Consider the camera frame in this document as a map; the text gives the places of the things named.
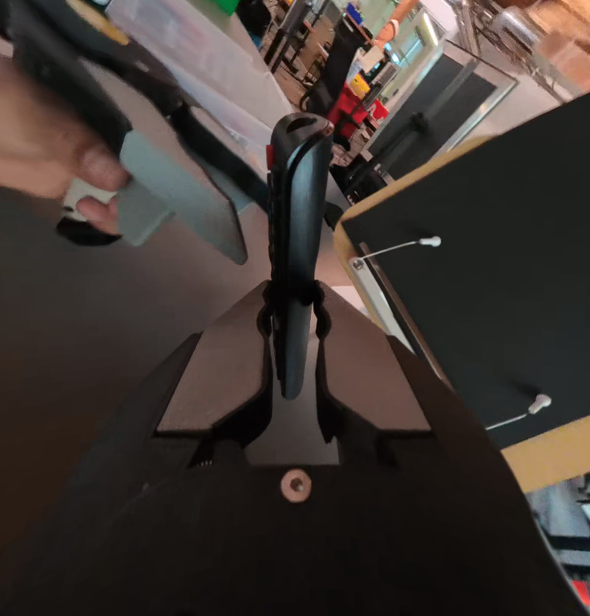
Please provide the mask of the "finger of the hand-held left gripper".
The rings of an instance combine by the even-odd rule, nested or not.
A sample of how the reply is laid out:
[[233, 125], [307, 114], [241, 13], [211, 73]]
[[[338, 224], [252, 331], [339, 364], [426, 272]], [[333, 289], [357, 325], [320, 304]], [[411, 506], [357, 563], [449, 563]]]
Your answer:
[[122, 238], [143, 245], [173, 213], [142, 185], [128, 185], [117, 194], [117, 219]]
[[234, 203], [178, 139], [159, 143], [131, 130], [124, 137], [119, 157], [130, 175], [126, 186], [144, 186], [161, 199], [172, 218], [178, 218], [221, 254], [238, 265], [247, 261]]

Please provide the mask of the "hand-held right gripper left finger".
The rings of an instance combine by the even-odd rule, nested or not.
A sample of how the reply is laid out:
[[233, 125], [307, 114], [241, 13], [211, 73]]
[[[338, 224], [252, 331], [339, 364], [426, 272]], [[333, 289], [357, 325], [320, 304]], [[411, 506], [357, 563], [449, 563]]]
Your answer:
[[231, 440], [247, 447], [272, 415], [272, 358], [263, 281], [200, 334], [156, 427], [161, 437]]

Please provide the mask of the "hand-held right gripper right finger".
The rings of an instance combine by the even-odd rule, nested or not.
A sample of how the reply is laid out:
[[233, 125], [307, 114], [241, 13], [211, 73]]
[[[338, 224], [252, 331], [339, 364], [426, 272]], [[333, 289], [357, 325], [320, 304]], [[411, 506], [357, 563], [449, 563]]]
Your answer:
[[349, 420], [388, 434], [430, 434], [390, 337], [320, 281], [315, 314], [317, 418], [324, 440], [341, 438]]

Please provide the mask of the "black remote control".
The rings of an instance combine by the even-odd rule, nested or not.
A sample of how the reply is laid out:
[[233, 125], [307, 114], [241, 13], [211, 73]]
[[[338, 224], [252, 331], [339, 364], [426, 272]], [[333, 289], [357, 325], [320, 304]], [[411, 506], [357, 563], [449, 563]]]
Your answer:
[[287, 400], [299, 396], [304, 383], [333, 128], [321, 116], [293, 113], [276, 124], [266, 147], [267, 302], [276, 375]]

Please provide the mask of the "person's left hand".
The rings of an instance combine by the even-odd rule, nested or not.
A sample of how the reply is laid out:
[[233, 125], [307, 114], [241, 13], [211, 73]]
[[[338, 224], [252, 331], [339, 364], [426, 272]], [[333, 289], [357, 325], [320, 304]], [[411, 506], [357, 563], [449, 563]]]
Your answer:
[[74, 179], [115, 193], [129, 176], [99, 135], [0, 54], [0, 187], [55, 223]]

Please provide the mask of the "wooden book stand black panel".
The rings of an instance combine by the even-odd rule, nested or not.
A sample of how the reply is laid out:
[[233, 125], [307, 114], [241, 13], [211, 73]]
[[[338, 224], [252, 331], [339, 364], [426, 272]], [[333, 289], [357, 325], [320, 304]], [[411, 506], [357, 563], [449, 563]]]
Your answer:
[[333, 237], [524, 492], [590, 471], [590, 93], [430, 160]]

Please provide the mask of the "red storage bin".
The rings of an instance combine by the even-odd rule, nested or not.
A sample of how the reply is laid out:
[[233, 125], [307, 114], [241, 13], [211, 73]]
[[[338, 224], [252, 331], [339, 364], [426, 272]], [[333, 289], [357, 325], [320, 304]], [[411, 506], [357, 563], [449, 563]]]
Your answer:
[[387, 118], [389, 111], [378, 96], [372, 96], [370, 90], [360, 98], [349, 86], [344, 86], [336, 103], [328, 114], [328, 119], [334, 127], [346, 125], [360, 127], [366, 118], [373, 122], [382, 122]]

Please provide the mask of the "black office chair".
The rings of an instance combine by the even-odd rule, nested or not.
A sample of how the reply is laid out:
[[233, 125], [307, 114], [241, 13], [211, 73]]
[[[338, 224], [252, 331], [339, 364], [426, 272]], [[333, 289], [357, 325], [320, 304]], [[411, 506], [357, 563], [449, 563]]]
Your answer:
[[336, 104], [345, 84], [355, 53], [369, 49], [371, 38], [349, 15], [337, 24], [334, 40], [320, 76], [307, 89], [299, 102], [303, 112], [327, 117]]

